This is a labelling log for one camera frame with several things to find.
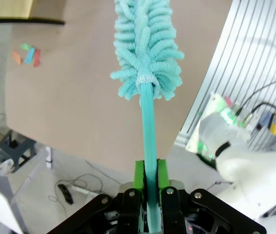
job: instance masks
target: green block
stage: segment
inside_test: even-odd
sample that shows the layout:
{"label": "green block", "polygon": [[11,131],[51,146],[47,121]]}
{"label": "green block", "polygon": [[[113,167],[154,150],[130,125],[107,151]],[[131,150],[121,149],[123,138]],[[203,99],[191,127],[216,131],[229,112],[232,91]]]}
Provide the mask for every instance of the green block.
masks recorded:
{"label": "green block", "polygon": [[166,160],[158,160],[158,187],[160,191],[171,186],[168,177],[168,170]]}
{"label": "green block", "polygon": [[138,189],[141,192],[144,188],[144,162],[143,161],[136,161],[133,187],[134,189]]}
{"label": "green block", "polygon": [[32,48],[32,46],[29,45],[29,44],[27,44],[27,43],[22,43],[22,44],[21,44],[21,49],[22,49],[22,50],[27,50],[27,51],[29,51],[31,48]]}

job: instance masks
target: black band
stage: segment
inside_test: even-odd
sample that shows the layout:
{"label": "black band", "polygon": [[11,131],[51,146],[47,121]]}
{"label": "black band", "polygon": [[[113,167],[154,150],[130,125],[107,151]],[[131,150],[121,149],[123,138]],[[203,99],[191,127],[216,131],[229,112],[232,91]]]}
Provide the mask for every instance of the black band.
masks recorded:
{"label": "black band", "polygon": [[227,141],[223,145],[221,145],[215,152],[215,157],[218,157],[225,149],[229,148],[231,144]]}

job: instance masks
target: orange block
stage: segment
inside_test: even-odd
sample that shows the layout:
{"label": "orange block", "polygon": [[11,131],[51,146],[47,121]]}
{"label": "orange block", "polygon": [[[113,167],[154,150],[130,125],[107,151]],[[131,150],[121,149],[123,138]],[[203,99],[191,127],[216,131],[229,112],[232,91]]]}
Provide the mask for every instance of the orange block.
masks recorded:
{"label": "orange block", "polygon": [[23,62],[20,54],[15,50],[12,53],[12,57],[17,62],[18,65],[21,65],[21,63]]}

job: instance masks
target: pink object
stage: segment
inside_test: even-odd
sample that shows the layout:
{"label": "pink object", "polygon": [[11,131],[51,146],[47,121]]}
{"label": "pink object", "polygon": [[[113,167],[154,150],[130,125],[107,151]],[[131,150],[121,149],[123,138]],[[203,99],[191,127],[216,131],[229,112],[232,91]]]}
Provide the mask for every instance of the pink object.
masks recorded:
{"label": "pink object", "polygon": [[40,50],[35,50],[34,53],[34,67],[38,67],[40,64]]}
{"label": "pink object", "polygon": [[231,101],[230,97],[225,97],[224,99],[229,107],[233,106],[234,103]]}

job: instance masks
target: gray stool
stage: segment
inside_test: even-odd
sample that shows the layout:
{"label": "gray stool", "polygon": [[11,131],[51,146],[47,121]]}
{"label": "gray stool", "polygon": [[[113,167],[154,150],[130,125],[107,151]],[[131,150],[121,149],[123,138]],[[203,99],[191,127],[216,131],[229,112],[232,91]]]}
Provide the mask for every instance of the gray stool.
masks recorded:
{"label": "gray stool", "polygon": [[[22,142],[17,142],[16,139],[12,140],[12,133],[13,131],[10,130],[0,141],[0,163],[12,159],[15,167],[12,173],[14,173],[35,156],[36,152],[34,146],[36,141],[19,134],[24,140]],[[30,150],[29,157],[24,155],[27,150]]]}

